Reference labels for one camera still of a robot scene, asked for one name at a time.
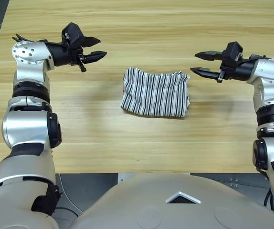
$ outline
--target wooden tabletop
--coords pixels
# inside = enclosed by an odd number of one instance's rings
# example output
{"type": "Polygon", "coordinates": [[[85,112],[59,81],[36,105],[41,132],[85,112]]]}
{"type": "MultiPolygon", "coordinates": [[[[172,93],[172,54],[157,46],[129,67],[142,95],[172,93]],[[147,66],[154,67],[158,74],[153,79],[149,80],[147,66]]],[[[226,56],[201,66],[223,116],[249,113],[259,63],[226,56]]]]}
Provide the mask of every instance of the wooden tabletop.
{"type": "Polygon", "coordinates": [[[101,43],[84,53],[108,55],[86,66],[49,73],[51,105],[63,142],[53,150],[56,172],[255,172],[253,87],[235,80],[203,79],[190,67],[218,70],[219,61],[194,57],[238,41],[244,57],[274,57],[274,0],[11,0],[0,33],[0,161],[10,153],[1,122],[12,94],[15,33],[30,40],[61,40],[77,23],[101,43]],[[144,118],[120,108],[123,74],[190,74],[185,119],[144,118]]]}

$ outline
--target striped shirt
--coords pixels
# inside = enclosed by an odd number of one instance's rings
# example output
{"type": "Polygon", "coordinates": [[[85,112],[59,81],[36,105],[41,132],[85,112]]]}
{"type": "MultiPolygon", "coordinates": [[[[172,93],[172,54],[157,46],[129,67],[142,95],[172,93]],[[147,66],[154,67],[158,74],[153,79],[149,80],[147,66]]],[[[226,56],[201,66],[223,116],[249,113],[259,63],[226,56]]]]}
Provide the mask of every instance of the striped shirt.
{"type": "Polygon", "coordinates": [[[185,117],[190,104],[183,72],[148,74],[130,67],[123,78],[121,108],[139,115],[185,117]]]}

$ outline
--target striped cloth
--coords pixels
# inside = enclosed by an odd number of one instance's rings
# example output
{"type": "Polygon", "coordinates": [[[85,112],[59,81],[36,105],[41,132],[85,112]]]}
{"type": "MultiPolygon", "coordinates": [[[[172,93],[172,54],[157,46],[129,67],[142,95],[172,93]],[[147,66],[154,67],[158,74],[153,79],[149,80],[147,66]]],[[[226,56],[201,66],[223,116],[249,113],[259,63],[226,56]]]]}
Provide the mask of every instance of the striped cloth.
{"type": "Polygon", "coordinates": [[[185,117],[189,78],[182,72],[148,74],[130,67],[124,74],[121,108],[139,115],[185,117]]]}

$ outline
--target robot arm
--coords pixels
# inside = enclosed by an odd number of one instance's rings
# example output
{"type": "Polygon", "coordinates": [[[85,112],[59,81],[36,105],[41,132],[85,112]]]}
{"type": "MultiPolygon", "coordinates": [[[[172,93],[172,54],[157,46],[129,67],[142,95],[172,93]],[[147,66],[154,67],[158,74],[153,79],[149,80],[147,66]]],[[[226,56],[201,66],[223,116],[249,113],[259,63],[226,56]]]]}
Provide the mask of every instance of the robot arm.
{"type": "Polygon", "coordinates": [[[220,71],[191,68],[196,74],[216,80],[236,79],[254,85],[253,103],[257,114],[257,138],[253,144],[253,164],[268,177],[274,196],[274,58],[252,55],[242,58],[243,48],[231,42],[223,52],[208,51],[196,54],[207,61],[221,60],[220,71]]]}
{"type": "Polygon", "coordinates": [[[60,198],[52,148],[62,142],[57,115],[50,106],[47,72],[55,66],[96,62],[106,52],[83,55],[82,47],[100,41],[83,36],[76,24],[62,31],[62,42],[32,42],[19,35],[12,48],[17,63],[13,95],[2,123],[11,153],[0,162],[0,229],[57,229],[50,215],[60,198]]]}

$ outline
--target gray floor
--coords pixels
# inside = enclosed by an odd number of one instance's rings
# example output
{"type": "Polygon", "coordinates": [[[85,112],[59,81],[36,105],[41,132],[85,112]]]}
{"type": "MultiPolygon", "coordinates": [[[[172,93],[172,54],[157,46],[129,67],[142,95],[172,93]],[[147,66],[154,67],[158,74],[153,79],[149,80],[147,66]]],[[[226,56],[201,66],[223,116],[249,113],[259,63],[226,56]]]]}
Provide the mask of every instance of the gray floor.
{"type": "MultiPolygon", "coordinates": [[[[0,0],[0,25],[9,0],[0,0]]],[[[237,190],[259,204],[263,204],[268,181],[260,174],[194,174],[207,177],[237,190]]],[[[57,184],[63,195],[59,207],[70,208],[78,215],[87,210],[106,191],[117,183],[117,174],[57,174],[57,184]]],[[[60,229],[66,229],[75,219],[68,210],[57,209],[53,217],[60,229]]]]}

